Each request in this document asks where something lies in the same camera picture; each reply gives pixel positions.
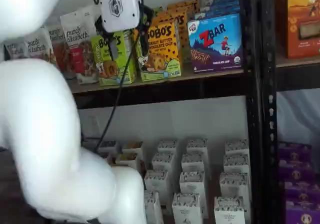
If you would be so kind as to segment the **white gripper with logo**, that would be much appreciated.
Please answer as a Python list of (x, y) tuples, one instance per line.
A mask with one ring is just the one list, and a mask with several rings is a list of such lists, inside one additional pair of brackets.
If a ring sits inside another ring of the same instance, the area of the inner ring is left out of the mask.
[(101, 19), (97, 19), (96, 30), (108, 46), (112, 61), (118, 58), (117, 42), (114, 33), (137, 27), (137, 42), (142, 56), (148, 54), (148, 30), (153, 19), (153, 9), (140, 5), (141, 0), (99, 0)]

